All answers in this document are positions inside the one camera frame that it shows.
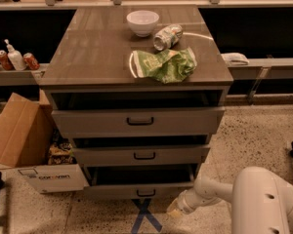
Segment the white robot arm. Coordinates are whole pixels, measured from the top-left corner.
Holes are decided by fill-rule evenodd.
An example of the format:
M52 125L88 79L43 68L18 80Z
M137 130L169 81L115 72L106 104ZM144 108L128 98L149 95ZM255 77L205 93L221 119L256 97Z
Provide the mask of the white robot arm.
M198 177L167 214L189 215L222 200L231 204L231 234L293 234L293 185L261 167L243 169L232 184Z

